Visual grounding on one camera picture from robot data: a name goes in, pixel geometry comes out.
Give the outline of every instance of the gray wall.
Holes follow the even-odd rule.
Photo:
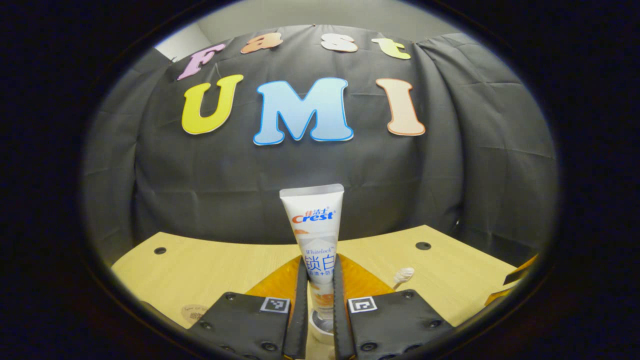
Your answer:
[[[304,24],[353,26],[416,42],[461,32],[452,24],[397,0],[244,0],[204,16],[156,49],[179,61],[238,35]]]

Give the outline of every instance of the toothpaste cup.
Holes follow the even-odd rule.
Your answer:
[[[333,265],[342,210],[341,184],[280,190],[310,279],[318,317],[333,318]]]

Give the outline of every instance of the wooden table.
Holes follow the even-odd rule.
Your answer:
[[[419,250],[415,244],[420,241],[431,248]],[[156,254],[159,247],[166,252]],[[337,250],[390,286],[400,268],[413,267],[413,279],[398,290],[416,290],[453,326],[480,311],[489,294],[513,285],[502,283],[515,267],[425,225],[340,241]],[[227,291],[245,293],[299,254],[297,245],[222,243],[157,233],[111,269],[136,297],[188,328],[195,320],[183,315],[183,308],[208,308]],[[309,336],[307,359],[327,360],[332,352],[332,346]]]

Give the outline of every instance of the foam letter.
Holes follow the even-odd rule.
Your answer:
[[[200,107],[204,93],[211,87],[210,83],[196,85],[184,93],[184,109],[182,110],[182,128],[189,134],[204,134],[222,126],[231,114],[231,105],[234,102],[236,84],[244,76],[226,76],[216,83],[220,86],[220,96],[218,97],[218,107],[213,115],[208,117],[200,116]]]
[[[220,51],[224,48],[225,44],[220,44],[191,55],[191,61],[189,61],[189,64],[184,69],[184,72],[180,76],[178,76],[178,81],[184,78],[188,78],[200,71],[200,64],[205,65],[209,62],[209,60],[211,60],[216,51]]]
[[[391,121],[387,124],[390,133],[405,136],[422,135],[426,131],[424,125],[418,121],[415,114],[409,90],[411,84],[398,79],[377,79],[376,84],[385,89],[389,106],[391,107]]]
[[[316,114],[316,126],[311,138],[316,141],[346,141],[353,137],[344,115],[342,93],[349,84],[344,79],[322,78],[311,86],[304,100],[286,81],[273,81],[258,87],[262,94],[260,131],[253,137],[256,145],[274,145],[284,140],[278,128],[278,116],[296,141],[305,134]]]
[[[268,49],[270,47],[278,46],[282,44],[280,33],[268,33],[255,37],[246,42],[246,46],[240,50],[243,54],[252,53],[260,49]]]
[[[324,34],[321,37],[324,41],[320,43],[327,50],[345,51],[353,53],[358,50],[358,46],[354,44],[351,37],[340,34]]]
[[[394,42],[389,38],[375,38],[375,39],[371,39],[371,41],[377,42],[378,45],[380,45],[380,49],[382,50],[382,52],[389,56],[402,59],[402,60],[407,60],[411,58],[411,55],[407,53],[401,53],[400,50],[398,50],[398,47],[400,49],[404,49],[403,44]]]

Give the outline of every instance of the blue letter m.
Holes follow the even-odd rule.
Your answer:
[[[346,141],[353,137],[344,116],[342,91],[347,81],[338,78],[318,79],[301,100],[286,81],[272,81],[258,87],[262,94],[260,131],[253,137],[256,145],[274,145],[284,140],[278,128],[278,117],[296,140],[302,139],[311,118],[316,114],[316,126],[311,138],[316,141]]]

